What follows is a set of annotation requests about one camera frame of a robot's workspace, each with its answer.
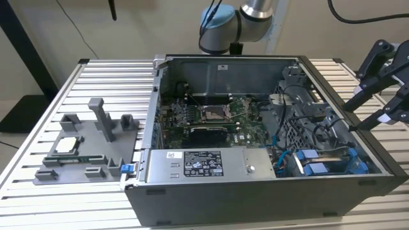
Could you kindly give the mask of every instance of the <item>blue latch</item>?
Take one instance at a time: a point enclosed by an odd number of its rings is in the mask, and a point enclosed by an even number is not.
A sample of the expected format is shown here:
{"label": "blue latch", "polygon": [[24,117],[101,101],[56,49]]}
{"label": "blue latch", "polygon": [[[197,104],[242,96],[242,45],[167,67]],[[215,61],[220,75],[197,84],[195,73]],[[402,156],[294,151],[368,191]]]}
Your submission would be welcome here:
{"label": "blue latch", "polygon": [[121,173],[133,173],[133,164],[124,164],[121,166]]}

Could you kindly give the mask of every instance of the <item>black stand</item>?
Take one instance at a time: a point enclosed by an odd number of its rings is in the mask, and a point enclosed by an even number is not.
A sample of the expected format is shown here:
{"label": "black stand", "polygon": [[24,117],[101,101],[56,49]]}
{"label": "black stand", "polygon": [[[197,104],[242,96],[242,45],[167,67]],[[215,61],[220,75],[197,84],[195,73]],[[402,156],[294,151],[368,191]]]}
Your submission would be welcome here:
{"label": "black stand", "polygon": [[0,0],[0,27],[20,55],[44,95],[25,95],[0,122],[0,132],[28,133],[59,89],[24,31],[8,0]]}
{"label": "black stand", "polygon": [[0,122],[3,133],[29,133],[49,102],[44,95],[25,95]]}
{"label": "black stand", "polygon": [[230,55],[241,55],[241,53],[242,53],[242,43],[230,43],[229,53],[230,53]]}

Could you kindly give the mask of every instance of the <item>motherboard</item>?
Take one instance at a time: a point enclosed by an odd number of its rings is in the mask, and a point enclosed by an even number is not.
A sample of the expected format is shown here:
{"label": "motherboard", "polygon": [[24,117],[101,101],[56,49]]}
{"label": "motherboard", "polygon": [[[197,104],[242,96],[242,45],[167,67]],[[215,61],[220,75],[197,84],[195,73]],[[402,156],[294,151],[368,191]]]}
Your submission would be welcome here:
{"label": "motherboard", "polygon": [[257,103],[246,96],[204,101],[176,98],[161,107],[164,146],[169,149],[266,145],[269,134]]}

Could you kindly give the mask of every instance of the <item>barcode sticker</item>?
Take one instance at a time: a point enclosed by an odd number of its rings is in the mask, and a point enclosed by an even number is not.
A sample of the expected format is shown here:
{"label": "barcode sticker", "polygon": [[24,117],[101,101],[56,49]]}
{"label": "barcode sticker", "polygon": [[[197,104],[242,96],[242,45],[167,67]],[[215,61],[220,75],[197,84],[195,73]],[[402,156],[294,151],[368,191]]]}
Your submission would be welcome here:
{"label": "barcode sticker", "polygon": [[168,152],[167,158],[181,158],[183,152]]}

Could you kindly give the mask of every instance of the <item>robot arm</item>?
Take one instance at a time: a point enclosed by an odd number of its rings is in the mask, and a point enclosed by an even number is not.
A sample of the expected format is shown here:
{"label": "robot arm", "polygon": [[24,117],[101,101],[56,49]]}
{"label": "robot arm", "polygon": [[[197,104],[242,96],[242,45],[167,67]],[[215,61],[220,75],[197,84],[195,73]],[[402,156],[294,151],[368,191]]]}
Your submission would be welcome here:
{"label": "robot arm", "polygon": [[[385,62],[393,58],[389,66]],[[397,121],[409,123],[409,40],[400,46],[385,40],[376,41],[360,67],[357,78],[361,80],[354,89],[354,96],[344,104],[342,109],[353,112],[374,93],[394,84],[401,86],[396,96],[382,109],[377,110],[352,130],[370,130],[380,123],[389,125]]]}
{"label": "robot arm", "polygon": [[[230,5],[220,5],[205,26],[199,46],[208,54],[224,54],[230,44],[256,42],[266,34],[273,21],[272,0],[246,0],[240,10]],[[207,20],[203,12],[201,21]]]}

